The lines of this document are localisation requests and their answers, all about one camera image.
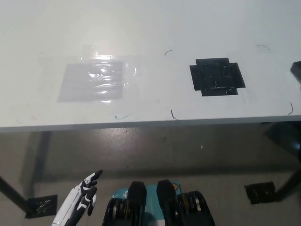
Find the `black object at table corner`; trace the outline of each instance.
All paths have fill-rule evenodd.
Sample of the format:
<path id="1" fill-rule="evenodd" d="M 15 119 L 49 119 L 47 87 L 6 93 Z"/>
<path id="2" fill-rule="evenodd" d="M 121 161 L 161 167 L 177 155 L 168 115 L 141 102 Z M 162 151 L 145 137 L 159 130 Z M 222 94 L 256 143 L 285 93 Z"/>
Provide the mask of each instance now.
<path id="1" fill-rule="evenodd" d="M 301 83 L 301 61 L 293 63 L 291 67 L 291 73 L 295 76 L 298 82 Z"/>
<path id="2" fill-rule="evenodd" d="M 143 182 L 134 181 L 127 198 L 112 198 L 103 218 L 103 226 L 141 226 L 146 205 L 147 190 Z"/>
<path id="3" fill-rule="evenodd" d="M 301 122 L 278 122 L 270 126 L 264 134 L 301 163 Z M 301 168 L 277 190 L 273 182 L 252 184 L 245 186 L 245 189 L 251 204 L 259 204 L 280 202 L 295 193 L 299 184 L 301 184 Z"/>
<path id="4" fill-rule="evenodd" d="M 199 191 L 176 195 L 172 183 L 162 180 L 157 185 L 157 196 L 166 226 L 215 226 Z"/>
<path id="5" fill-rule="evenodd" d="M 194 90 L 204 97 L 237 95 L 237 88 L 246 87 L 238 64 L 228 58 L 196 59 L 190 72 Z"/>

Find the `table top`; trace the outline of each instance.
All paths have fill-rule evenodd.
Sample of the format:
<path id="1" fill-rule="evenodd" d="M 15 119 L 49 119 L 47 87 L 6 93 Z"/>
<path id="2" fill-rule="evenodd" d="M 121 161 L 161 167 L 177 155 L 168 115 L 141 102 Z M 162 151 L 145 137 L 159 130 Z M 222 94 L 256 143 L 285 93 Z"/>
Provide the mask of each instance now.
<path id="1" fill-rule="evenodd" d="M 1 3 L 0 131 L 301 120 L 301 85 L 290 73 L 301 60 L 300 8 L 298 0 Z M 203 97 L 190 65 L 220 57 L 238 63 L 246 88 Z M 112 63 L 113 83 L 93 82 L 88 65 L 99 62 Z"/>

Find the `black metal table leg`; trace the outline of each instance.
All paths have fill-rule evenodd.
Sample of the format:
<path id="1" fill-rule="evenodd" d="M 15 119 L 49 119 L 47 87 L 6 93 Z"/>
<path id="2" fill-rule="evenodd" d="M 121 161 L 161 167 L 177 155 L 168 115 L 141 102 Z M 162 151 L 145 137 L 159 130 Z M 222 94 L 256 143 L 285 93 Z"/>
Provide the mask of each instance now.
<path id="1" fill-rule="evenodd" d="M 2 177 L 0 177 L 0 192 L 26 213 L 25 218 L 39 218 L 56 214 L 57 195 L 26 200 Z"/>

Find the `white robotic hand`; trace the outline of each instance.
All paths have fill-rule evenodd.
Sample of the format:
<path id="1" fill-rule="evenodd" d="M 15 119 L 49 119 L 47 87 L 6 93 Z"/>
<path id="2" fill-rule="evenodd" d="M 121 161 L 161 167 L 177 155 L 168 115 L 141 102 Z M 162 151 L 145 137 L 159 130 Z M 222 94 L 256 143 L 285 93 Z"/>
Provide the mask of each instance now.
<path id="1" fill-rule="evenodd" d="M 97 191 L 97 188 L 94 186 L 97 184 L 96 180 L 102 172 L 103 171 L 100 170 L 91 174 L 69 192 L 52 226 L 75 226 L 87 208 L 88 215 L 90 216 L 92 214 Z"/>

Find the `concrete floor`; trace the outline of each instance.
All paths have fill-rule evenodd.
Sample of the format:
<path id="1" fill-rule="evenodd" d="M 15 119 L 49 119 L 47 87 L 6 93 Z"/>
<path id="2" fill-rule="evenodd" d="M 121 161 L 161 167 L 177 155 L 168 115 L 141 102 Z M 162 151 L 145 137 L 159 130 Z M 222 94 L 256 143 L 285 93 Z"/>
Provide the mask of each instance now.
<path id="1" fill-rule="evenodd" d="M 217 226 L 300 226 L 301 192 L 281 203 L 250 205 L 244 185 L 283 184 L 298 161 L 265 136 L 268 125 L 214 125 L 0 134 L 0 174 L 26 197 L 58 194 L 103 169 L 92 216 L 79 226 L 99 226 L 111 194 L 133 180 L 178 180 L 199 190 Z M 24 219 L 0 194 L 3 226 L 47 226 L 54 217 Z"/>

